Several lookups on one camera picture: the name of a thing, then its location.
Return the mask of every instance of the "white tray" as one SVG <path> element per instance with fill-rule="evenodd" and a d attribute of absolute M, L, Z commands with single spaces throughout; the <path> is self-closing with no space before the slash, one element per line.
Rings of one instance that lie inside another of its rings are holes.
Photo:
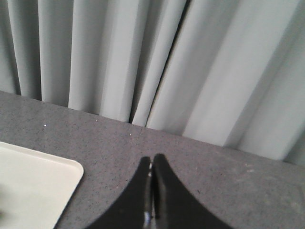
<path fill-rule="evenodd" d="M 76 161 L 0 142 L 0 228 L 54 228 L 82 175 Z"/>

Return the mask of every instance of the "curtain fold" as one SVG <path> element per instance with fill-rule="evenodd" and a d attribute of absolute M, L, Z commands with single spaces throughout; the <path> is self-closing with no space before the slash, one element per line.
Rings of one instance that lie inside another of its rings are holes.
<path fill-rule="evenodd" d="M 0 90 L 305 165 L 305 0 L 3 0 Z"/>

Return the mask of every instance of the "gray countertop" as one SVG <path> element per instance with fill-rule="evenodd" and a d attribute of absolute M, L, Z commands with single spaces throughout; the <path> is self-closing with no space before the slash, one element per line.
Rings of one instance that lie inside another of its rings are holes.
<path fill-rule="evenodd" d="M 303 229 L 305 168 L 0 92 L 0 141 L 79 161 L 85 174 L 58 229 L 83 229 L 120 195 L 142 156 L 236 229 Z"/>

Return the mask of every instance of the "speckled surface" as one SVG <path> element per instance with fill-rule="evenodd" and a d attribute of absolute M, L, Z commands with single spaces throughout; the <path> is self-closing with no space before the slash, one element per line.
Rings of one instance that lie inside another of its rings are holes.
<path fill-rule="evenodd" d="M 234 228 L 305 228 L 304 167 L 5 92 L 0 141 L 83 165 L 57 229 L 90 224 L 119 196 L 140 158 L 157 153 L 166 154 L 195 197 Z"/>

